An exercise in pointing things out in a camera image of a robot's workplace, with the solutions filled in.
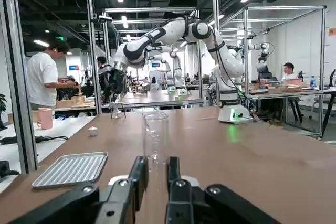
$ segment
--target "silver tray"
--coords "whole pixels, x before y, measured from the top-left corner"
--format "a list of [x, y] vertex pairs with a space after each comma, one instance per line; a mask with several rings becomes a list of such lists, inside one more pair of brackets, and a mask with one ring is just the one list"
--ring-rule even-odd
[[32, 186], [47, 188], [93, 182], [99, 177], [107, 157], [107, 152], [71, 154], [59, 157], [32, 183]]

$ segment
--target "metal pole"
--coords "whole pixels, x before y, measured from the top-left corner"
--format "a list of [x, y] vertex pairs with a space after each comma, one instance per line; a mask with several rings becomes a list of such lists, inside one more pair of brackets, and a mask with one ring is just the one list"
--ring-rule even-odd
[[[321, 22], [321, 58], [320, 58], [320, 90], [324, 89], [324, 48], [326, 43], [326, 14], [327, 7], [325, 6], [322, 10], [322, 22]], [[323, 95], [319, 96], [319, 133], [322, 137], [323, 128]]]
[[[200, 18], [200, 14], [199, 14], [200, 10], [196, 11], [196, 18]], [[202, 92], [202, 88], [203, 88], [203, 79], [202, 79], [202, 57], [201, 57], [201, 42], [198, 40], [196, 43], [196, 50], [197, 50], [197, 57], [198, 57], [198, 80], [199, 80], [199, 98], [203, 99], [203, 92]]]
[[114, 24], [149, 24], [149, 23], [162, 23], [168, 19], [130, 19], [130, 20], [114, 20]]
[[307, 6], [249, 6], [248, 10], [295, 10], [295, 9], [324, 9], [323, 5], [307, 5]]
[[[215, 24], [214, 24], [214, 27], [215, 29], [219, 29], [219, 19], [218, 19], [218, 16], [219, 16], [219, 0], [213, 0], [213, 11], [214, 11], [214, 21], [215, 21]], [[220, 96], [220, 90], [219, 90], [219, 80], [218, 78], [216, 78], [216, 81], [217, 81], [217, 84], [216, 84], [216, 104], [219, 105], [219, 96]]]
[[107, 21], [103, 23], [103, 35], [104, 35], [104, 49], [106, 54], [106, 62], [107, 64], [110, 64], [110, 57], [111, 57], [111, 51], [110, 51], [110, 44], [109, 44], [109, 30], [107, 26]]
[[221, 23], [220, 27], [225, 26], [226, 24], [228, 24], [231, 20], [233, 20], [235, 17], [237, 17], [238, 15], [240, 15], [243, 12], [243, 9], [239, 10], [238, 12], [236, 12], [235, 14], [231, 15], [230, 17], [228, 17], [223, 23]]
[[[293, 21], [292, 18], [250, 18], [248, 22], [288, 22]], [[242, 19], [231, 20], [230, 23], [242, 23]]]
[[37, 170], [38, 161], [18, 0], [0, 0], [0, 5], [4, 7], [0, 8], [0, 18], [21, 172], [28, 174]]
[[214, 24], [214, 27], [219, 30], [219, 0], [213, 0], [213, 11], [214, 11], [214, 21], [215, 21], [215, 24]]
[[99, 79], [98, 79], [98, 69], [97, 69], [97, 55], [96, 55], [96, 39], [95, 39], [95, 25], [93, 20], [93, 4], [92, 0], [86, 0], [88, 8], [88, 23], [89, 23], [89, 37], [90, 37], [90, 57], [92, 62], [92, 78], [94, 85], [94, 97], [96, 102], [96, 113], [101, 114], [101, 100], [100, 100], [100, 90], [99, 90]]
[[144, 30], [117, 30], [120, 34], [141, 34], [141, 33], [148, 33], [151, 31], [150, 29], [144, 29]]
[[[243, 21], [244, 27], [248, 27], [248, 10], [245, 9], [243, 11]], [[248, 79], [248, 30], [245, 29], [244, 32], [244, 65], [245, 65], [245, 95], [249, 97], [248, 86], [249, 86], [249, 79]]]
[[117, 47], [117, 50], [119, 48], [119, 37], [118, 37], [118, 34], [115, 33], [115, 43], [116, 43], [116, 47]]
[[298, 15], [298, 16], [296, 16], [296, 17], [294, 17], [294, 18], [292, 18], [290, 21], [285, 21], [285, 22], [282, 22], [282, 23], [279, 23], [279, 24], [276, 24], [276, 25], [274, 25], [274, 26], [271, 26], [271, 27], [269, 27], [268, 29], [273, 29], [273, 28], [276, 28], [276, 27], [278, 27], [278, 26], [281, 26], [281, 25], [284, 25], [284, 24], [286, 24], [286, 23], [288, 23], [288, 22], [291, 22], [291, 21], [294, 21], [294, 20], [296, 20], [296, 19], [299, 19], [299, 18], [302, 18], [302, 17], [305, 17], [306, 15], [309, 15], [309, 14], [311, 14], [311, 13], [314, 13], [314, 12], [316, 12], [317, 11], [317, 9], [316, 10], [310, 10], [309, 12], [306, 12], [306, 13], [303, 13], [303, 14], [300, 14], [300, 15]]
[[[267, 27], [248, 27], [248, 30], [265, 30]], [[243, 28], [222, 28], [219, 31], [244, 31]]]
[[139, 8], [106, 8], [106, 13], [164, 13], [192, 12], [195, 7], [139, 7]]

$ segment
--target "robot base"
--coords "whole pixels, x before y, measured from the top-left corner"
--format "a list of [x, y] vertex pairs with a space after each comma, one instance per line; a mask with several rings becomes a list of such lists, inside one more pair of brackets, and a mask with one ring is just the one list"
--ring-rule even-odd
[[219, 111], [218, 119], [224, 123], [249, 123], [253, 122], [254, 118], [250, 116], [250, 112], [244, 106], [238, 105], [226, 105]]

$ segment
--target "man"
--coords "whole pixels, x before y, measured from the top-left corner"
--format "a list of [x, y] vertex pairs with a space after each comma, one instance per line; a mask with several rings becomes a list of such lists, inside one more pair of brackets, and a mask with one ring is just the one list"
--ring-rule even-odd
[[99, 67], [99, 68], [103, 68], [104, 65], [106, 64], [106, 57], [104, 57], [104, 56], [99, 56], [99, 57], [97, 58], [97, 62], [98, 62], [98, 67]]
[[296, 79], [297, 74], [294, 73], [294, 65], [290, 62], [284, 64], [283, 71], [285, 72], [285, 75], [283, 77], [283, 80], [290, 80], [290, 79]]
[[58, 78], [55, 60], [64, 57], [68, 45], [60, 40], [47, 47], [43, 52], [33, 55], [27, 63], [28, 91], [32, 110], [54, 108], [56, 89], [70, 88], [75, 82]]

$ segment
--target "white robotic arm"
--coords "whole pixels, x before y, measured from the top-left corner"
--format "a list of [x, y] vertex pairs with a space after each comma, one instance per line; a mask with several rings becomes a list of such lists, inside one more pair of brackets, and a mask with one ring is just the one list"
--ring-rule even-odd
[[154, 46], [155, 42], [171, 45], [180, 38], [188, 42], [202, 40], [218, 64], [216, 77], [221, 103], [219, 120], [230, 123], [249, 121], [249, 111], [239, 105], [237, 89], [232, 81], [233, 78], [243, 75], [244, 65], [229, 52], [219, 32], [204, 21], [179, 17], [169, 20], [162, 27], [155, 28], [138, 40], [123, 43], [112, 59], [112, 68], [125, 72], [127, 65], [142, 66], [145, 62], [146, 47]]

